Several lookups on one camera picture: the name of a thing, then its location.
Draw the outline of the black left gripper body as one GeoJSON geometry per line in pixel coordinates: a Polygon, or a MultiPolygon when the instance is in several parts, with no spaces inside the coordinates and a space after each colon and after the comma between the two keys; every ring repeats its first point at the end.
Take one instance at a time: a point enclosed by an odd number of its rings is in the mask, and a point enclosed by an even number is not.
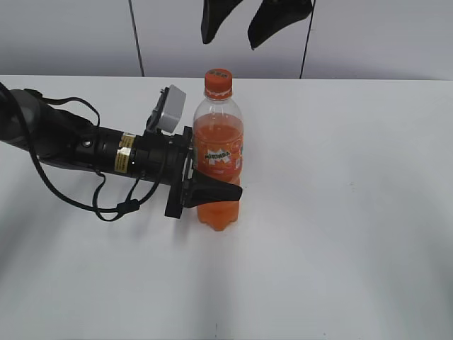
{"type": "Polygon", "coordinates": [[[179,218],[183,211],[183,175],[190,163],[193,129],[185,126],[181,135],[146,132],[134,141],[134,176],[153,183],[141,199],[143,205],[159,185],[170,187],[165,216],[179,218]]]}

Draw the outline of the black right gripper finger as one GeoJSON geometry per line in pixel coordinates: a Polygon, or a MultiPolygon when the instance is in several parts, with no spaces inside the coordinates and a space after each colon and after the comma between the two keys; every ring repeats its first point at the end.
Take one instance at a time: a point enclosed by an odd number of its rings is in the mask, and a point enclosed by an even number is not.
{"type": "Polygon", "coordinates": [[[303,21],[313,8],[311,1],[262,1],[247,31],[251,49],[255,50],[287,26],[303,21]]]}
{"type": "Polygon", "coordinates": [[[201,37],[204,45],[210,44],[220,25],[242,0],[204,0],[201,21],[201,37]]]}

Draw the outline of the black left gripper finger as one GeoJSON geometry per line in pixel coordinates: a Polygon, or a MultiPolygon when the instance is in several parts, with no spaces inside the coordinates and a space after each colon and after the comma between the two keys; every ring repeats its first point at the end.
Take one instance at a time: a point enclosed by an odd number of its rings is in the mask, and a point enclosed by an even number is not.
{"type": "Polygon", "coordinates": [[[184,207],[194,208],[199,205],[236,202],[241,199],[242,187],[217,180],[198,170],[192,172],[192,177],[184,181],[184,207]]]}

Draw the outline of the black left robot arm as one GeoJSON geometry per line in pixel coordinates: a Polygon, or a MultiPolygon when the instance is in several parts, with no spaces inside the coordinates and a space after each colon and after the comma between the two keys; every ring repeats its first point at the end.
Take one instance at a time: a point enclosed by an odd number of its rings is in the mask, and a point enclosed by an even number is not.
{"type": "Polygon", "coordinates": [[[135,182],[149,181],[153,188],[170,188],[167,217],[179,218],[184,208],[206,203],[236,202],[240,186],[223,182],[195,169],[193,131],[175,128],[186,95],[176,86],[161,90],[142,135],[113,130],[63,109],[66,98],[44,97],[33,89],[1,88],[1,141],[27,151],[47,188],[58,189],[44,165],[109,174],[135,182]]]}

